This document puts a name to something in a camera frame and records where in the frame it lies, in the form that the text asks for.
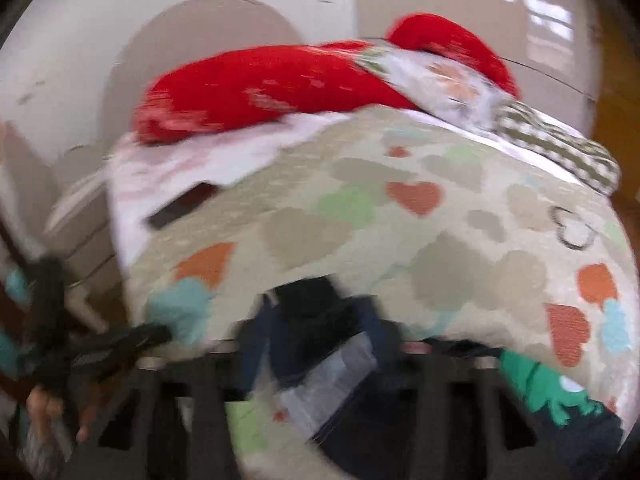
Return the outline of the person left hand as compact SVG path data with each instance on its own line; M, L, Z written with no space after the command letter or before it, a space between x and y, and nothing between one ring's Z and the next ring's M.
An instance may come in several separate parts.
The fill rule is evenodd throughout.
M34 433L41 443L47 443L52 439L52 420L63 413L63 401L52 396L46 390L37 386L32 389L26 401L27 413L34 428ZM80 423L76 440L78 442L88 439L90 426L96 420L100 409L100 399L97 395L92 402L85 406L80 414Z

